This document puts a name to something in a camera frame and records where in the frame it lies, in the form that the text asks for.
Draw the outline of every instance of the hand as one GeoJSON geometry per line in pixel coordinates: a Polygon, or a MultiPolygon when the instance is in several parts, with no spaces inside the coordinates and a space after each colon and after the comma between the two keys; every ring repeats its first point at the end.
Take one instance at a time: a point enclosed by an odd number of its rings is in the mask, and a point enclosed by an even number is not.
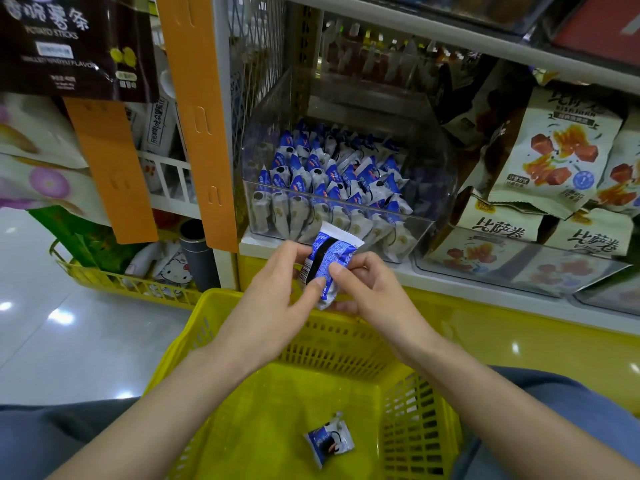
{"type": "Polygon", "coordinates": [[[360,315],[388,341],[396,357],[410,367],[421,349],[440,338],[377,254],[354,255],[348,269],[331,263],[329,273],[353,298],[334,301],[330,309],[360,315]]]}
{"type": "Polygon", "coordinates": [[[293,265],[302,264],[309,254],[309,246],[283,242],[253,277],[211,344],[231,355],[244,377],[276,359],[320,300],[324,278],[311,281],[300,299],[289,306],[291,279],[298,275],[293,265]]]}

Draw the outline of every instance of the yellow shopping basket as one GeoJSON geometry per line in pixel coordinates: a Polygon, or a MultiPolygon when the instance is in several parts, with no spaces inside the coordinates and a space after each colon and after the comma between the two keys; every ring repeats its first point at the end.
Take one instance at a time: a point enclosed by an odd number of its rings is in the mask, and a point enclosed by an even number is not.
{"type": "MultiPolygon", "coordinates": [[[[242,293],[212,289],[165,352],[147,390],[213,340],[242,293]]],[[[277,361],[256,372],[204,423],[170,479],[443,479],[460,421],[366,323],[314,311],[277,361]],[[344,413],[355,449],[322,471],[303,434],[344,413]]]]}

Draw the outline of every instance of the black stripe on packet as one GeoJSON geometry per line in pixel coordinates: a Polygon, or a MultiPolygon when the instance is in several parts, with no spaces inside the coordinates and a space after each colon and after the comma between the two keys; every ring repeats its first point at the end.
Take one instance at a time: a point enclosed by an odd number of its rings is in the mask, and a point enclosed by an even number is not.
{"type": "Polygon", "coordinates": [[[318,272],[318,268],[320,268],[320,265],[322,264],[322,261],[324,259],[324,255],[329,250],[329,248],[332,245],[334,245],[336,242],[338,242],[338,240],[336,238],[329,237],[329,238],[327,238],[326,241],[324,241],[322,244],[320,244],[320,246],[318,247],[318,250],[316,251],[316,257],[314,257],[314,262],[311,265],[311,267],[309,268],[309,273],[307,275],[307,281],[305,283],[306,285],[308,285],[309,282],[316,277],[316,273],[318,272]]]}

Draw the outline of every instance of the forearm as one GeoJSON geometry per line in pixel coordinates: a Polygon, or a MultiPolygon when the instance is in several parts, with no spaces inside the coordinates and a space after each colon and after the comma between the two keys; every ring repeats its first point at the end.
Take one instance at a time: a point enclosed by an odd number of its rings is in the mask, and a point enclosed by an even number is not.
{"type": "Polygon", "coordinates": [[[519,478],[639,478],[640,469],[446,339],[424,347],[419,371],[519,478]]]}
{"type": "Polygon", "coordinates": [[[159,479],[198,428],[244,379],[244,371],[214,344],[188,355],[176,369],[52,479],[159,479]]]}

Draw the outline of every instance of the tiled floor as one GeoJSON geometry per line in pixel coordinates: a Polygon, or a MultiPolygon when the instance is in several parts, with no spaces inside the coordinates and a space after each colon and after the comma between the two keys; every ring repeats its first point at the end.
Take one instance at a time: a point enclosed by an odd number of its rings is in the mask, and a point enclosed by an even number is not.
{"type": "Polygon", "coordinates": [[[140,395],[189,312],[76,285],[53,236],[0,209],[0,404],[140,395]]]}

